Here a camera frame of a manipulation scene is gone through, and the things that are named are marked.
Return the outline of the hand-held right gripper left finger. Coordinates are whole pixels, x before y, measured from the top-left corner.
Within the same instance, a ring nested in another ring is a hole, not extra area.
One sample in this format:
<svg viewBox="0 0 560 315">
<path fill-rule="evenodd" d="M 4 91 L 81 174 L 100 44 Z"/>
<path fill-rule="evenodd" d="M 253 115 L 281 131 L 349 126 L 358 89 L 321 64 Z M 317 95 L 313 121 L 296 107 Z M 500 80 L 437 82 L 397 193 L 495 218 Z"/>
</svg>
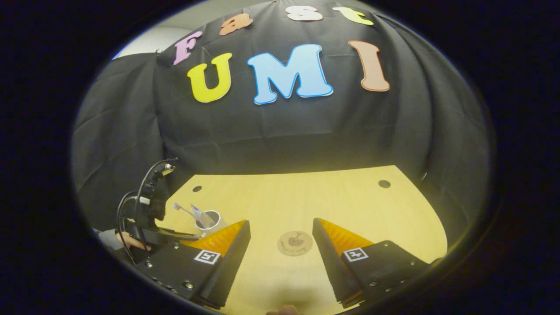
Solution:
<svg viewBox="0 0 560 315">
<path fill-rule="evenodd" d="M 136 269 L 182 299 L 220 309 L 250 239 L 250 223 L 241 220 L 196 241 L 170 241 Z"/>
</svg>

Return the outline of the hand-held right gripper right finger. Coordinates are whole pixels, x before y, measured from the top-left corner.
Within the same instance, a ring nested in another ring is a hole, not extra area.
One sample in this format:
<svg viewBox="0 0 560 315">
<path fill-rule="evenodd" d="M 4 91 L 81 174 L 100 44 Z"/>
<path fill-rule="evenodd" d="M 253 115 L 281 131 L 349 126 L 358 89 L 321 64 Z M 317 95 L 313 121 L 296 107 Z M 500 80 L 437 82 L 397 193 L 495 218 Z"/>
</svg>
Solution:
<svg viewBox="0 0 560 315">
<path fill-rule="evenodd" d="M 314 218 L 312 235 L 344 308 L 382 301 L 429 267 L 392 241 L 374 243 L 322 218 Z"/>
</svg>

